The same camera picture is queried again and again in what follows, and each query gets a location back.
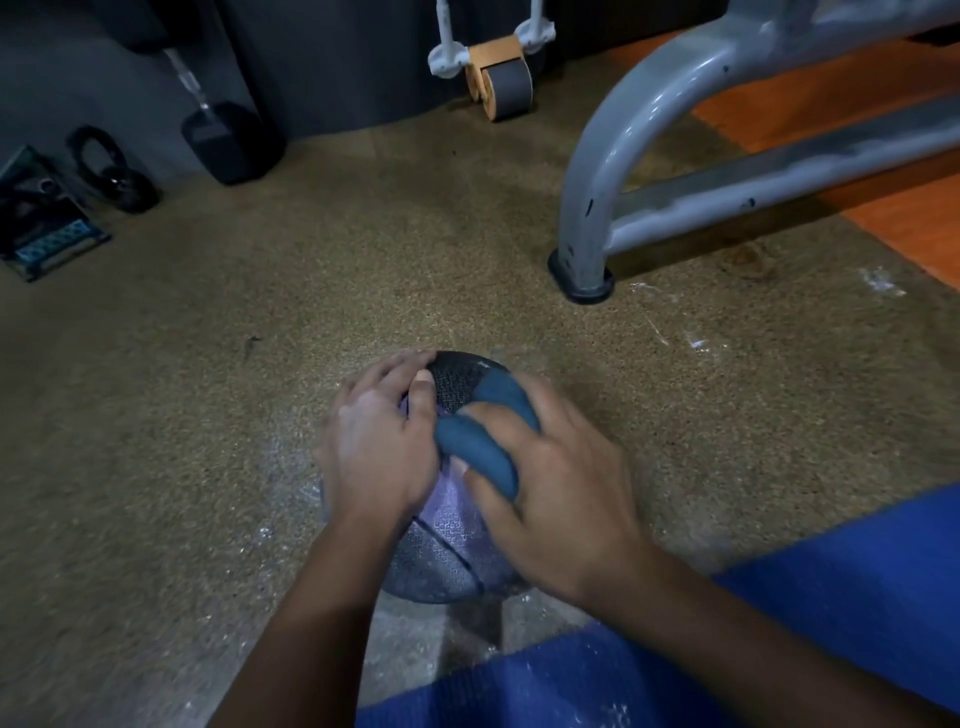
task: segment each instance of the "kettlebell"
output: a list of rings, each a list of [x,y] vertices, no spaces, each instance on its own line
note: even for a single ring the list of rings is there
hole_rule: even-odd
[[[110,164],[99,172],[90,169],[84,160],[84,150],[90,142],[99,144],[110,158]],[[80,179],[117,209],[137,215],[159,203],[160,195],[154,184],[130,167],[116,141],[104,130],[89,125],[79,127],[66,137],[66,146]]]

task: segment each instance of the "fingernail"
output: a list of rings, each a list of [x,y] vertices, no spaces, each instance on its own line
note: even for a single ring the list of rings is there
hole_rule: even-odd
[[[463,477],[470,466],[456,455],[450,455],[450,470],[455,477]]]

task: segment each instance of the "gray wheel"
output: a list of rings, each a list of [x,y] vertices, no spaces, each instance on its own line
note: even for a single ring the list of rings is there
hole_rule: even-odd
[[[487,66],[482,71],[487,93],[484,110],[491,121],[526,113],[534,104],[534,80],[524,59]]]

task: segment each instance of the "blue yoga mat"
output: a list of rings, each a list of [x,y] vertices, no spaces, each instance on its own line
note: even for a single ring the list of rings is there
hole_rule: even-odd
[[[824,649],[960,713],[960,484],[717,581]],[[738,725],[594,623],[360,711],[359,726]]]

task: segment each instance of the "hand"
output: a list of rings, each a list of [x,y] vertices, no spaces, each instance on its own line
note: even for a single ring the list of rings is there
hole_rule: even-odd
[[[314,452],[330,521],[359,518],[399,530],[437,480],[437,390],[424,369],[435,352],[403,352],[348,378]],[[398,407],[408,395],[410,413]]]
[[[520,481],[516,502],[476,471],[465,481],[493,541],[521,576],[602,617],[611,590],[636,581],[657,551],[636,516],[626,458],[545,379],[515,377],[541,434],[495,404],[475,402],[463,412],[510,453]]]

